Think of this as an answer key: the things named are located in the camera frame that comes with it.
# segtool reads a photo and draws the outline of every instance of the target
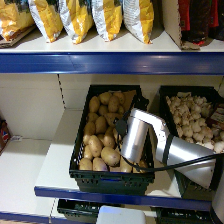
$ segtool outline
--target vegetable crate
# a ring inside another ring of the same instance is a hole
[[[65,216],[70,221],[96,223],[101,206],[108,205],[113,207],[121,207],[119,204],[102,204],[95,202],[84,202],[76,200],[58,200],[58,213]]]
[[[86,124],[90,99],[93,96],[98,96],[99,94],[107,91],[128,92],[133,90],[139,97],[142,96],[140,86],[138,85],[90,86],[69,168],[70,177],[75,178],[81,191],[106,194],[144,195],[149,183],[154,182],[154,173],[121,173],[107,171],[86,171],[78,169],[79,161],[83,157],[83,129]],[[146,138],[142,156],[147,162],[148,167],[153,168],[154,162],[149,135]]]
[[[205,86],[161,86],[160,88],[160,116],[166,121],[170,133],[176,137],[178,132],[173,120],[173,115],[170,112],[169,106],[166,101],[166,96],[177,96],[177,93],[191,93],[192,96],[206,97],[208,102],[211,102],[215,106],[218,102],[223,102],[223,98],[218,94],[214,87]],[[217,160],[217,166],[213,177],[219,176],[221,171],[219,167],[222,166],[221,160]],[[212,190],[205,189],[200,185],[192,182],[183,174],[175,170],[175,176],[177,179],[178,187],[182,198],[185,199],[198,199],[198,200],[212,200]]]
[[[158,224],[212,224],[209,212],[156,208]]]

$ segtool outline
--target black cable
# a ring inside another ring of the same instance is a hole
[[[165,167],[158,167],[158,168],[145,168],[145,167],[140,167],[138,165],[134,165],[132,163],[130,163],[126,158],[123,157],[124,161],[136,168],[136,169],[139,169],[139,170],[144,170],[144,171],[147,171],[147,172],[158,172],[158,171],[165,171],[165,170],[170,170],[170,169],[176,169],[176,168],[179,168],[179,167],[183,167],[183,166],[188,166],[188,165],[191,165],[191,164],[194,164],[194,163],[199,163],[199,162],[203,162],[203,161],[207,161],[207,160],[211,160],[211,159],[217,159],[217,158],[221,158],[221,157],[224,157],[224,153],[221,153],[221,154],[213,154],[213,155],[209,155],[209,156],[204,156],[204,157],[201,157],[201,158],[198,158],[198,159],[194,159],[194,160],[189,160],[189,161],[186,161],[186,162],[183,162],[183,163],[178,163],[178,164],[174,164],[174,165],[169,165],[169,166],[165,166]]]

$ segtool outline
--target blue shelf edge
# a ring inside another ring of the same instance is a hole
[[[0,212],[0,219],[29,223],[49,223],[49,217],[9,212]]]
[[[41,197],[75,199],[80,201],[90,201],[99,203],[132,204],[198,211],[209,211],[211,207],[210,201],[190,200],[171,197],[88,193],[70,189],[65,190],[45,187],[35,187],[34,191],[36,196]]]
[[[0,73],[224,75],[224,52],[0,52],[0,61]]]

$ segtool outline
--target potato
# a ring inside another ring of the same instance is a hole
[[[106,113],[108,113],[108,112],[109,112],[109,111],[108,111],[107,106],[105,106],[105,105],[100,105],[100,108],[99,108],[99,111],[98,111],[98,113],[99,113],[100,116],[103,116],[104,114],[106,114]]]
[[[120,154],[110,147],[103,148],[101,157],[109,166],[116,166],[120,161]]]
[[[144,160],[140,160],[140,162],[138,163],[138,165],[139,165],[140,167],[148,168],[148,164],[147,164],[146,161],[144,161]],[[144,170],[140,170],[140,172],[138,172],[138,171],[136,170],[136,168],[133,167],[133,173],[146,173],[146,171],[144,171]]]
[[[90,139],[91,136],[92,135],[90,135],[90,134],[84,134],[83,135],[83,143],[84,143],[84,145],[88,145],[89,144],[89,139]]]
[[[86,145],[84,148],[84,154],[83,154],[83,158],[92,160],[93,159],[93,154],[90,151],[89,145]]]
[[[95,132],[96,132],[96,125],[92,121],[87,122],[84,127],[84,135],[85,134],[94,135]]]
[[[100,102],[101,102],[103,105],[108,105],[111,96],[112,96],[112,94],[111,94],[110,92],[101,93],[101,94],[99,95]]]
[[[104,134],[107,130],[107,121],[106,118],[100,116],[96,119],[96,134]]]
[[[122,115],[118,114],[118,113],[107,113],[104,115],[104,117],[106,118],[108,125],[114,128],[115,127],[115,124],[114,124],[115,118],[121,119]]]
[[[121,105],[124,104],[124,102],[125,102],[125,95],[124,95],[124,93],[122,93],[122,92],[114,92],[113,96],[117,96],[118,97],[119,102],[120,102]]]
[[[102,158],[93,159],[93,171],[108,171],[107,165]]]
[[[103,144],[104,134],[98,134],[97,138],[102,142],[102,147],[103,147],[104,146],[104,144]]]
[[[99,116],[96,114],[96,113],[88,113],[87,115],[87,122],[89,121],[92,121],[93,123],[95,123],[96,119],[98,118]]]
[[[89,101],[89,112],[96,113],[99,110],[100,101],[97,96],[93,96]]]
[[[88,122],[84,127],[83,142],[85,145],[89,144],[90,136],[94,135],[95,131],[96,131],[95,124],[92,121]]]
[[[79,161],[79,170],[93,170],[92,162],[87,158],[82,158]]]
[[[114,139],[115,139],[115,142],[117,143],[117,130],[116,128],[113,129],[113,134],[114,134]]]
[[[108,103],[108,110],[110,113],[116,113],[120,105],[119,98],[117,96],[112,96]]]
[[[124,114],[124,107],[123,106],[119,106],[118,107],[118,111],[117,111],[119,114],[123,115]]]
[[[105,135],[114,136],[113,129],[114,129],[113,127],[109,126],[105,132]]]
[[[114,137],[111,135],[105,134],[103,138],[103,144],[104,146],[107,146],[113,149],[115,146]]]
[[[123,172],[123,173],[131,173],[131,171],[132,171],[132,166],[130,166],[128,163],[126,163],[124,161],[123,157],[121,157],[120,167],[121,167],[121,172]]]
[[[121,172],[121,167],[120,166],[109,166],[110,172]]]
[[[102,143],[97,136],[92,135],[89,139],[89,148],[93,157],[99,157],[102,151]]]

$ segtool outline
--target white shelf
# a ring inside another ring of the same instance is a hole
[[[82,111],[65,110],[35,184],[37,196],[107,203],[114,203],[117,200],[117,203],[121,204],[208,209],[210,205],[208,202],[180,199],[181,196],[173,171],[157,172],[154,183],[149,184],[147,188],[146,196],[115,196],[81,192],[75,179],[69,176],[70,159],[81,115]],[[155,167],[162,166],[155,159],[154,165]]]
[[[41,53],[41,52],[181,52],[170,36],[161,27],[153,29],[152,44],[143,44],[126,28],[122,27],[117,37],[105,42],[93,27],[80,44],[73,44],[63,30],[53,43],[46,43],[36,28],[11,48],[0,49],[1,53]],[[224,42],[208,39],[201,52],[224,52]]]
[[[50,141],[9,142],[0,156],[0,219],[48,223],[53,198],[33,191]]]

